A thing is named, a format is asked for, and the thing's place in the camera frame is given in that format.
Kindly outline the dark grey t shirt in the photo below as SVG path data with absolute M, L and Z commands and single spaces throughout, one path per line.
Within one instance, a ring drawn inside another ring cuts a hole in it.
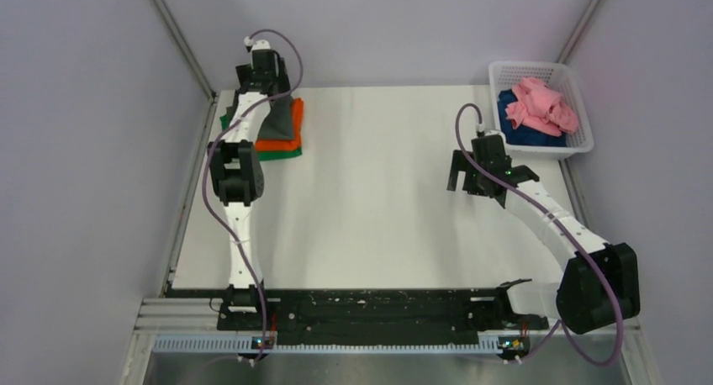
M 258 133 L 259 140 L 293 140 L 295 138 L 292 104 L 292 96 L 270 102 L 269 114 L 262 122 Z

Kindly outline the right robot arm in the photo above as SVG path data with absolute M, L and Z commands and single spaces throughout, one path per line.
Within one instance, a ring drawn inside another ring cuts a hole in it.
M 584 335 L 613 325 L 618 330 L 641 311 L 636 252 L 612 244 L 581 224 L 547 191 L 526 165 L 514 165 L 499 134 L 481 133 L 471 150 L 452 152 L 447 190 L 494 200 L 517 218 L 552 254 L 562 270 L 558 282 L 521 280 L 506 286 L 493 305 L 495 321 L 514 328 L 533 314 L 559 320 Z

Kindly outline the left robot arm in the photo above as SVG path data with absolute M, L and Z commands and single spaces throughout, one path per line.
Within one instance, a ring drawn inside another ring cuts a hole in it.
M 265 179 L 256 142 L 261 127 L 272 112 L 277 95 L 290 90 L 284 59 L 258 40 L 249 49 L 251 61 L 238 66 L 240 89 L 230 125 L 209 145 L 210 182 L 228 230 L 230 274 L 227 310 L 250 329 L 259 329 L 269 319 L 269 306 L 262 293 L 262 274 L 251 243 L 251 212 L 264 192 Z

